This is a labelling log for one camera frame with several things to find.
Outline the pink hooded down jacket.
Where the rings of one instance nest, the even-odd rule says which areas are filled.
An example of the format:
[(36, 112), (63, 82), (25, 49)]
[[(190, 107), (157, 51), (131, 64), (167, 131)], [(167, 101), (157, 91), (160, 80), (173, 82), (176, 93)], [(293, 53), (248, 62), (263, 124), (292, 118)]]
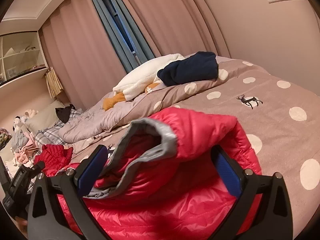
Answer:
[(235, 202), (210, 150), (261, 167), (237, 118), (175, 107), (133, 121), (84, 203), (112, 239), (207, 239)]

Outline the pile of pink clothes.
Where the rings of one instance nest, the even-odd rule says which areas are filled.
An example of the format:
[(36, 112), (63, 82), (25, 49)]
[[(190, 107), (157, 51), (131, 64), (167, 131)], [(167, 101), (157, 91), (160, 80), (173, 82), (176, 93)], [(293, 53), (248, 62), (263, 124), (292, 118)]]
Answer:
[(39, 150), (39, 145), (33, 133), (23, 132), (19, 129), (12, 137), (11, 151), (14, 155), (12, 164), (14, 166), (27, 164), (27, 166), (31, 167)]

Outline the folded red down jacket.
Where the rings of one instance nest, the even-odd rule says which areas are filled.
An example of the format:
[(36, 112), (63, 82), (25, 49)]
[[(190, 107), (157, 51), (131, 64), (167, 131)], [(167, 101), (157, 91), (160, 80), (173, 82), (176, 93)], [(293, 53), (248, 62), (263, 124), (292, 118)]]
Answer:
[(48, 177), (53, 177), (70, 163), (72, 154), (72, 147), (46, 144), (42, 146), (41, 154), (35, 156), (34, 165), (40, 161), (44, 162), (42, 172)]

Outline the green patterned bundle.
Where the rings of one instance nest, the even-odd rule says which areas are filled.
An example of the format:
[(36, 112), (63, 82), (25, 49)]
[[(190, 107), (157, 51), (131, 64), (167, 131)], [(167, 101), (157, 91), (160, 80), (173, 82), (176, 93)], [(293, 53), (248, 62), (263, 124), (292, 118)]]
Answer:
[(5, 129), (0, 128), (0, 150), (2, 150), (12, 138), (12, 135)]

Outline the plush toys on headboard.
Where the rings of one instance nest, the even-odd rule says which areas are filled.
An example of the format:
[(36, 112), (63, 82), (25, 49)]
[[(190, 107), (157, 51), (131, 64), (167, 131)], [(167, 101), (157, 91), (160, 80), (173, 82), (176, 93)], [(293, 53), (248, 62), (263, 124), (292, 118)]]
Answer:
[(34, 110), (34, 109), (28, 109), (24, 112), (22, 116), (16, 116), (14, 118), (12, 130), (14, 132), (17, 132), (21, 127), (26, 123), (27, 120), (31, 119), (34, 117), (39, 111)]

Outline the plaid pillow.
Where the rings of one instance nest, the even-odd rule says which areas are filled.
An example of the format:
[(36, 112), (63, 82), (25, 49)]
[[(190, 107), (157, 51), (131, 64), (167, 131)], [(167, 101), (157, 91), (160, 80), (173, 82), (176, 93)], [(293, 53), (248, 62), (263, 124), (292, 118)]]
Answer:
[[(31, 159), (25, 164), (26, 167), (33, 166), (35, 157), (42, 153), (42, 146), (46, 144), (71, 146), (73, 148), (73, 154), (79, 154), (83, 150), (83, 147), (80, 146), (79, 142), (70, 144), (63, 141), (63, 139), (59, 137), (58, 132), (61, 128), (63, 128), (64, 125), (65, 124), (61, 120), (58, 120), (52, 127), (39, 130), (36, 133), (35, 142), (40, 149), (33, 153)], [(20, 167), (20, 164), (15, 160), (11, 149), (12, 140), (13, 139), (11, 139), (5, 148), (1, 150), (1, 157), (4, 160), (4, 167), (8, 172), (10, 179), (14, 177), (18, 168)]]

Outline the beige pillow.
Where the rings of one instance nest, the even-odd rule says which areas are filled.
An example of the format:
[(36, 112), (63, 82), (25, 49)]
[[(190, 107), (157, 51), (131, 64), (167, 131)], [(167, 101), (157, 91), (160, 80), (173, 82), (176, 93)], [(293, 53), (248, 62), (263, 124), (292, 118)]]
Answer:
[(59, 121), (56, 115), (56, 108), (65, 108), (65, 105), (59, 100), (55, 100), (46, 108), (39, 111), (35, 116), (25, 122), (25, 127), (35, 135), (39, 130), (52, 127)]

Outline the small black garment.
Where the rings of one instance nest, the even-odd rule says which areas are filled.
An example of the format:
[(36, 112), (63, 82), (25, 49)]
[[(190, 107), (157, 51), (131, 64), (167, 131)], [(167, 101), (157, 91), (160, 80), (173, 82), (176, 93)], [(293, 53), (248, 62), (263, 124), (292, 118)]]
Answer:
[(69, 120), (70, 114), (71, 114), (71, 110), (76, 110), (76, 108), (74, 107), (73, 104), (70, 104), (69, 106), (62, 108), (56, 108), (55, 109), (55, 113), (56, 116), (58, 117), (58, 119), (63, 122), (64, 124), (66, 124)]

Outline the grey crumpled quilt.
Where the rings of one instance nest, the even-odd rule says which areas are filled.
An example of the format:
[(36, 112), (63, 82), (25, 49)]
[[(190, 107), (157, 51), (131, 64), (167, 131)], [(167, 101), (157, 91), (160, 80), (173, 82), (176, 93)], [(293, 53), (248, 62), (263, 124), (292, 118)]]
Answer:
[(107, 93), (96, 105), (86, 110), (79, 116), (69, 120), (63, 128), (59, 129), (59, 137), (67, 143), (88, 139), (103, 131), (111, 131), (122, 118), (145, 97), (142, 93), (131, 101), (116, 103), (114, 107), (105, 111), (103, 101), (112, 98), (115, 92)]

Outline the beige pleated lamp shade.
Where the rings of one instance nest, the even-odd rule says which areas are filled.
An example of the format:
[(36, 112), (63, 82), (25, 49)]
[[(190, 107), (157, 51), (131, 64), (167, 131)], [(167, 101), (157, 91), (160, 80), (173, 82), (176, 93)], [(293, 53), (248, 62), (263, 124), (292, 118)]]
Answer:
[(52, 99), (63, 91), (62, 83), (53, 68), (50, 68), (48, 72), (46, 72), (45, 79), (49, 95)]

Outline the white goose plush toy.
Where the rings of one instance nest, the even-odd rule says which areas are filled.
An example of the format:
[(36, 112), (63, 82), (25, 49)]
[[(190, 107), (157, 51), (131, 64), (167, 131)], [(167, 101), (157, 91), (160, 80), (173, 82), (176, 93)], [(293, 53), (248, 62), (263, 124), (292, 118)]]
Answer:
[(168, 54), (156, 57), (135, 68), (113, 87), (115, 95), (103, 100), (103, 109), (106, 111), (121, 101), (130, 101), (142, 94), (148, 85), (155, 83), (159, 78), (157, 72), (168, 64), (185, 59), (181, 54)]

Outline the pink curtains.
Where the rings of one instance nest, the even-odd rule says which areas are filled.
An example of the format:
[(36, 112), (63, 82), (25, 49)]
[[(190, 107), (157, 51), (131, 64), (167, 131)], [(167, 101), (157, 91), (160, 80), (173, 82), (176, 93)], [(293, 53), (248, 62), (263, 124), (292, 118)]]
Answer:
[[(229, 56), (205, 0), (120, 0), (147, 59), (213, 51)], [(76, 107), (88, 109), (131, 69), (116, 51), (93, 0), (64, 0), (40, 29), (44, 55)]]

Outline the dark navy folded garment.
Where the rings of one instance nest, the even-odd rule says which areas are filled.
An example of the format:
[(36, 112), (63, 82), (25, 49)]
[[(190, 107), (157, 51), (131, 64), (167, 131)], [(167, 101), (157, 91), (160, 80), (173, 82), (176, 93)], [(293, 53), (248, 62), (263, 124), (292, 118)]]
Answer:
[(166, 86), (182, 85), (194, 81), (217, 79), (219, 67), (216, 55), (210, 51), (196, 54), (168, 64), (157, 72), (157, 77)]

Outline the blue grey sheer curtain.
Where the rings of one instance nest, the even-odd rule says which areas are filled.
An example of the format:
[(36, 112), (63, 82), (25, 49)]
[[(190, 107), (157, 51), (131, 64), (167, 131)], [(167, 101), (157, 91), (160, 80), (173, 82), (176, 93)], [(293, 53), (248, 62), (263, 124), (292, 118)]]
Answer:
[(155, 57), (123, 0), (92, 0), (125, 72)]

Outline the white wall shelf unit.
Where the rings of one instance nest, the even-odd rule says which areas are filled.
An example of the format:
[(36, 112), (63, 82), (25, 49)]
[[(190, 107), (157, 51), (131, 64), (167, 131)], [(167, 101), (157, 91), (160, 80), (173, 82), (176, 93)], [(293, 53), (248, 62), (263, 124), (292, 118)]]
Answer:
[(1, 86), (34, 73), (48, 72), (37, 31), (23, 31), (1, 36)]

